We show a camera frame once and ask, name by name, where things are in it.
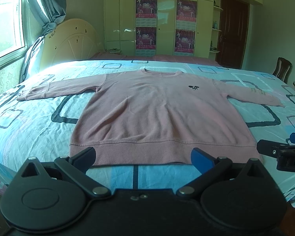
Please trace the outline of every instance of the corner shelf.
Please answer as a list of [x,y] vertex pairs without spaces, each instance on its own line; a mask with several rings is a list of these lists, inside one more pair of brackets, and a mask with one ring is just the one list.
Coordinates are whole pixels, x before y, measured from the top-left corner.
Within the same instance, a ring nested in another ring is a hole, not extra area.
[[216,9],[216,10],[223,11],[223,9],[221,7],[213,6],[213,8]]

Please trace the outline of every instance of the chair backrest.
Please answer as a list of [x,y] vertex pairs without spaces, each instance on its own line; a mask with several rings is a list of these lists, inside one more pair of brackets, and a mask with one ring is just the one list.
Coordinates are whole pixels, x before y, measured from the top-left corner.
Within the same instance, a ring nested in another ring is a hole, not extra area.
[[277,59],[277,66],[273,75],[279,78],[284,83],[287,83],[287,79],[292,70],[292,63],[282,57]]

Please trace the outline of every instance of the headboard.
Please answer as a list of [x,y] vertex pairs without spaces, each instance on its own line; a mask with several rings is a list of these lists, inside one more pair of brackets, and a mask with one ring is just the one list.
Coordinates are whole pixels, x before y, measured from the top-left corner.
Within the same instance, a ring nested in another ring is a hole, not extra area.
[[40,71],[63,62],[87,60],[103,50],[103,44],[90,23],[72,18],[45,37]]

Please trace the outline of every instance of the poster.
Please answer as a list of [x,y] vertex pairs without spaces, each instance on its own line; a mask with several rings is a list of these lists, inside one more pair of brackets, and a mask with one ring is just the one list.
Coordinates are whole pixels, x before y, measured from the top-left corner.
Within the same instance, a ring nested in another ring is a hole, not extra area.
[[193,56],[196,32],[176,29],[175,53],[180,56]]
[[177,0],[176,28],[184,30],[196,30],[197,2],[189,0]]
[[136,0],[136,26],[156,27],[157,0]]
[[154,56],[156,50],[156,27],[136,27],[136,55]]

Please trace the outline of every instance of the pink sweatshirt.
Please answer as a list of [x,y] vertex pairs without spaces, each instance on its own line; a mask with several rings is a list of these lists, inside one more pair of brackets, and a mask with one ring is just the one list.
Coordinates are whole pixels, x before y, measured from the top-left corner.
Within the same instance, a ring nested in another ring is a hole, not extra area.
[[18,100],[95,92],[70,141],[70,156],[96,150],[95,165],[190,164],[198,147],[245,163],[259,158],[256,141],[227,96],[282,106],[276,97],[193,74],[146,69],[68,79],[24,90]]

